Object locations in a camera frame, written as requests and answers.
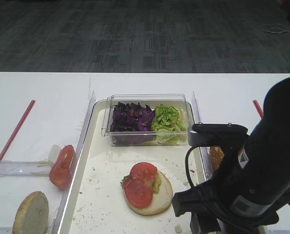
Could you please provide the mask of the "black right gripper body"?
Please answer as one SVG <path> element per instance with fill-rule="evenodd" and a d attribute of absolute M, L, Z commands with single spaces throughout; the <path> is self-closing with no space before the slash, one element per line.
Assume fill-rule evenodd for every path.
<path fill-rule="evenodd" d="M 192 146 L 185 156 L 186 177 L 190 189 L 175 193 L 172 198 L 172 206 L 176 217 L 186 212 L 196 213 L 207 220 L 217 218 L 246 233 L 253 232 L 258 226 L 272 225 L 279 221 L 276 211 L 266 212 L 256 218 L 235 215 L 221 203 L 213 178 L 195 186 L 189 174 L 188 158 L 190 153 L 196 148 L 197 146 Z"/>

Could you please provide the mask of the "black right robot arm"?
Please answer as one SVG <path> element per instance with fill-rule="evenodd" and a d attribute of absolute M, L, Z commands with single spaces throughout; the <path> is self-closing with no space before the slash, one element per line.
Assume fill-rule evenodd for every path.
<path fill-rule="evenodd" d="M 209 180 L 172 199 L 177 217 L 191 214 L 193 233 L 219 231 L 223 222 L 252 234 L 277 223 L 277 211 L 290 205 L 290 77 L 268 91 L 263 112 L 251 134 L 237 124 L 189 127 L 192 150 L 218 146 L 224 153 Z"/>

